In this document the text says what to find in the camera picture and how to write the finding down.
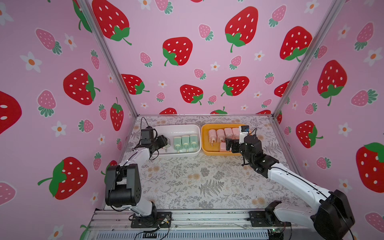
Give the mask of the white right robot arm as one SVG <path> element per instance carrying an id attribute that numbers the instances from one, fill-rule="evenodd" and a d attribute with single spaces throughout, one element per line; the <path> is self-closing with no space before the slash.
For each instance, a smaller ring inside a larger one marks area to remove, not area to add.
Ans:
<path id="1" fill-rule="evenodd" d="M 226 149 L 240 153 L 244 165 L 256 173 L 281 184 L 300 197 L 306 208 L 274 201 L 265 209 L 269 225 L 276 222 L 298 224 L 315 230 L 325 240 L 341 240 L 355 224 L 347 196 L 339 190 L 329 191 L 295 174 L 277 159 L 265 154 L 261 141 L 255 135 L 238 140 L 226 139 Z"/>

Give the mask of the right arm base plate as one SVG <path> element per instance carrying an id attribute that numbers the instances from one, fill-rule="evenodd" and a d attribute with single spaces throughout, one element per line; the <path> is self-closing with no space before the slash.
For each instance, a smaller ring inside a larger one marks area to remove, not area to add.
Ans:
<path id="1" fill-rule="evenodd" d="M 280 221 L 274 213 L 275 208 L 281 203 L 273 201 L 265 209 L 250 211 L 247 221 L 251 222 L 252 227 L 291 227 L 291 223 Z"/>

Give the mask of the yellow plastic storage box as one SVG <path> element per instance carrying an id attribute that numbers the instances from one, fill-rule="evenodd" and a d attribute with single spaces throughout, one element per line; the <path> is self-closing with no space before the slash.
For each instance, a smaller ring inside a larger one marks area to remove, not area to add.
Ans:
<path id="1" fill-rule="evenodd" d="M 240 153 L 232 153 L 230 150 L 227 152 L 220 152 L 220 143 L 216 142 L 213 146 L 209 143 L 209 130 L 223 129 L 224 128 L 237 128 L 239 124 L 205 124 L 201 128 L 202 133 L 202 150 L 207 156 L 240 156 Z"/>

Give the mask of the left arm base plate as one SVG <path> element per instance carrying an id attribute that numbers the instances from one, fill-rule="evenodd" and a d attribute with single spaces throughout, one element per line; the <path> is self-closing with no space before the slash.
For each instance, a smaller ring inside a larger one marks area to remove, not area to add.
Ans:
<path id="1" fill-rule="evenodd" d="M 147 217 L 134 216 L 131 222 L 131 228 L 168 228 L 172 222 L 172 212 L 153 212 Z"/>

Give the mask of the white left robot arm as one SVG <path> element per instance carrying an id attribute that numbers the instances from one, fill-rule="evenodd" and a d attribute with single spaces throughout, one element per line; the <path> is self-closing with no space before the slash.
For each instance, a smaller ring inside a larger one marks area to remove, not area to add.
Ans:
<path id="1" fill-rule="evenodd" d="M 168 139 L 158 135 L 156 129 L 141 130 L 141 139 L 134 153 L 124 163 L 111 166 L 106 171 L 105 203 L 117 212 L 129 209 L 137 217 L 154 218 L 157 215 L 154 203 L 142 198 L 139 164 L 149 161 L 155 152 L 168 144 Z"/>

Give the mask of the white plastic storage box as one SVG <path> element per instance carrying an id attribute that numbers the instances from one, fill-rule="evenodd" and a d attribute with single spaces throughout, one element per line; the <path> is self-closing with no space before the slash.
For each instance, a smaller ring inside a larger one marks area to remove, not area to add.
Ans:
<path id="1" fill-rule="evenodd" d="M 166 125 L 166 126 L 156 126 L 154 129 L 157 130 L 159 135 L 164 135 L 168 140 L 171 146 L 168 148 L 168 152 L 162 148 L 159 150 L 159 158 L 181 158 L 181 157 L 195 157 L 199 154 L 199 151 L 202 149 L 202 137 L 200 134 L 200 128 L 197 125 Z M 183 148 L 179 153 L 174 149 L 174 137 L 182 137 L 184 135 L 197 135 L 198 147 L 196 151 L 190 147 L 189 152 L 187 153 Z"/>

